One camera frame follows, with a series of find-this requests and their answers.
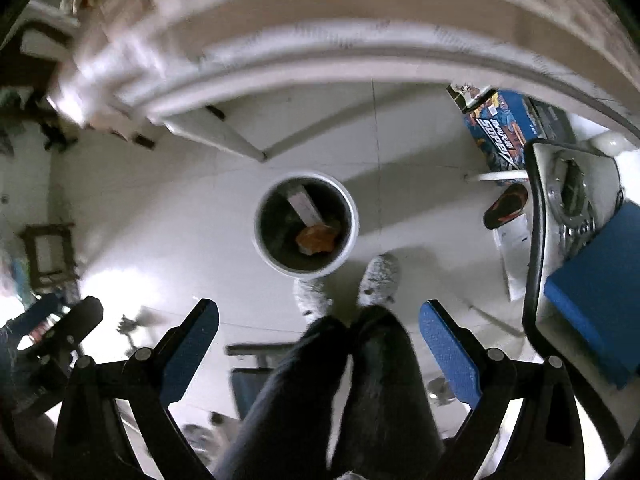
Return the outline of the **orange plastic bag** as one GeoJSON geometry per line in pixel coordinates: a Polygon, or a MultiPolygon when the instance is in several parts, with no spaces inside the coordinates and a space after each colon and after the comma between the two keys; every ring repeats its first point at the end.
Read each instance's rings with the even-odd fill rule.
{"type": "Polygon", "coordinates": [[[296,236],[299,251],[306,256],[333,252],[338,229],[323,223],[307,226],[296,236]]]}

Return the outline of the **pink white toothpaste box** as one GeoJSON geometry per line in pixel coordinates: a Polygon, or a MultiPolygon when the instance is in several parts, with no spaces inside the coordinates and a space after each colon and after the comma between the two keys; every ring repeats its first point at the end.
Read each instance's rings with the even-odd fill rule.
{"type": "Polygon", "coordinates": [[[290,186],[286,191],[286,198],[305,226],[311,228],[323,224],[318,209],[314,206],[303,185],[290,186]]]}

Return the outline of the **white round trash bin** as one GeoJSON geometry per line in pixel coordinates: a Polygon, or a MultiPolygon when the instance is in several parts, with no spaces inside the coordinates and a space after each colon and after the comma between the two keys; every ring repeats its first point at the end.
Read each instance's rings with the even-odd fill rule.
{"type": "Polygon", "coordinates": [[[299,170],[278,177],[259,200],[253,242],[258,255],[291,278],[322,278],[348,259],[359,234],[356,203],[339,180],[299,170]]]}

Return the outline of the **small dark wooden stool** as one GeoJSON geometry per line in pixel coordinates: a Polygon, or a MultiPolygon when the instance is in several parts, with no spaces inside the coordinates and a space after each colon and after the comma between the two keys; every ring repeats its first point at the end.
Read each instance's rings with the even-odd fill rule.
{"type": "Polygon", "coordinates": [[[78,279],[70,223],[33,224],[20,233],[28,262],[29,285],[44,292],[78,279]]]}

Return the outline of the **right black trouser leg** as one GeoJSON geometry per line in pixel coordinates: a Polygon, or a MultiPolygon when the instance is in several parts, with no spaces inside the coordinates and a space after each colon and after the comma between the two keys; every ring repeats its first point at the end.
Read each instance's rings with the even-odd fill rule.
{"type": "Polygon", "coordinates": [[[395,315],[366,307],[350,326],[352,385],[334,478],[425,479],[444,454],[411,340],[395,315]]]}

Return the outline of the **black trouser leg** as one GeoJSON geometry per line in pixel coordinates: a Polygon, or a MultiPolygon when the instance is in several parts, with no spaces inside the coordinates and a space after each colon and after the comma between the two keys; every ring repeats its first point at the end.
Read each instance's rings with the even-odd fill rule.
{"type": "Polygon", "coordinates": [[[346,325],[334,316],[312,322],[270,375],[214,477],[329,478],[332,404],[347,357],[346,325]]]}
{"type": "Polygon", "coordinates": [[[444,454],[411,340],[395,315],[366,307],[350,326],[352,385],[334,478],[425,479],[444,454]]]}

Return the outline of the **right grey fuzzy slipper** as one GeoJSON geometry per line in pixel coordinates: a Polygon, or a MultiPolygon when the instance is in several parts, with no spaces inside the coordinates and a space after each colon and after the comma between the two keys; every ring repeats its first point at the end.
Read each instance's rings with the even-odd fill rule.
{"type": "Polygon", "coordinates": [[[364,270],[359,283],[357,306],[389,307],[395,302],[400,280],[400,263],[392,254],[374,257],[364,270]]]}

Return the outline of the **grey fuzzy slipper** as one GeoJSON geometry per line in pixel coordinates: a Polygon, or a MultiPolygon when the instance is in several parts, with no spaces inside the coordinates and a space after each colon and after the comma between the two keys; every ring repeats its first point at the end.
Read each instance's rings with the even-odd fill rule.
{"type": "Polygon", "coordinates": [[[293,283],[293,297],[308,325],[331,315],[334,311],[334,301],[323,278],[313,280],[296,278],[293,283]]]}
{"type": "Polygon", "coordinates": [[[374,257],[364,270],[359,283],[357,306],[389,307],[395,302],[400,280],[400,263],[392,254],[374,257]]]}

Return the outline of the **left black trouser leg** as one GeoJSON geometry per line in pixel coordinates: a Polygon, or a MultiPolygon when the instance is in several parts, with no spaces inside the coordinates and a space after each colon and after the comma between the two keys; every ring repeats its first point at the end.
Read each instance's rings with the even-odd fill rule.
{"type": "Polygon", "coordinates": [[[334,316],[312,322],[270,375],[214,477],[329,478],[332,404],[347,357],[346,325],[334,316]]]}

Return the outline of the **blue seat chair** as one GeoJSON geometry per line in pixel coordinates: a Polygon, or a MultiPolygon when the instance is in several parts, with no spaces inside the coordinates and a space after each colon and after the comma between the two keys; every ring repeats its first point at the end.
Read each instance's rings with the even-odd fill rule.
{"type": "Polygon", "coordinates": [[[638,478],[639,207],[611,157],[533,140],[525,168],[525,333],[540,356],[563,362],[611,462],[604,478],[638,478]]]}

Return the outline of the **black orange slipper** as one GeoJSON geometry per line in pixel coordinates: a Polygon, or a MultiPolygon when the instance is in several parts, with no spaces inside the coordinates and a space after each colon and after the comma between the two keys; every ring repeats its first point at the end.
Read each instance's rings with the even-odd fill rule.
{"type": "Polygon", "coordinates": [[[528,200],[528,191],[521,183],[511,184],[484,213],[486,229],[495,230],[518,218],[528,200]]]}

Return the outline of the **left grey fuzzy slipper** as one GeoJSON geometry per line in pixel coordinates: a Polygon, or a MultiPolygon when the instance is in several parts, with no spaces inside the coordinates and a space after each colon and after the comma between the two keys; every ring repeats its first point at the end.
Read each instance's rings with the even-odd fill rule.
{"type": "Polygon", "coordinates": [[[308,325],[331,315],[334,311],[334,301],[323,278],[313,280],[296,278],[293,283],[293,297],[308,325]]]}

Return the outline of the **blue printed cardboard box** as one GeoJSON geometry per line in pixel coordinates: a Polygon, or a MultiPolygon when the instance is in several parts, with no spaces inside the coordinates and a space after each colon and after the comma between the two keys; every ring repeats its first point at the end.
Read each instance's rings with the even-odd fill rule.
{"type": "Polygon", "coordinates": [[[450,84],[447,92],[462,113],[490,171],[525,168],[525,145],[535,139],[576,140],[564,110],[511,90],[450,84]]]}

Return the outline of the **checkered tile pattern table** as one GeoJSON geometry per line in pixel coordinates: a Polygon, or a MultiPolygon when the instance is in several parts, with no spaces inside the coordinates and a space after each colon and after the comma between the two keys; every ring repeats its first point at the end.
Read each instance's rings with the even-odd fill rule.
{"type": "Polygon", "coordinates": [[[96,0],[50,99],[125,130],[312,82],[526,93],[639,130],[639,50],[606,0],[96,0]]]}

